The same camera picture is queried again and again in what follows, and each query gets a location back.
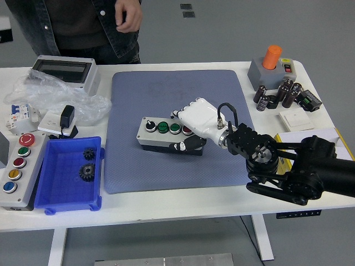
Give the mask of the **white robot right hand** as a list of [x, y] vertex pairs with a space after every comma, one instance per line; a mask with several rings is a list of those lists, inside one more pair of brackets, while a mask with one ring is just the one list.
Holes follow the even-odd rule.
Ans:
[[188, 152], [204, 146], [207, 139], [223, 149], [227, 148], [226, 137], [229, 132], [225, 116], [204, 98], [197, 98], [188, 106], [172, 111], [171, 117], [178, 118], [194, 136], [173, 143], [170, 148]]

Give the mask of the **person's left hand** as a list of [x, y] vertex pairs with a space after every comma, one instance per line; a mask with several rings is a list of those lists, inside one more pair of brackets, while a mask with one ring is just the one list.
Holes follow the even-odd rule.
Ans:
[[121, 33], [137, 32], [143, 20], [141, 3], [138, 0], [115, 2], [116, 30]]

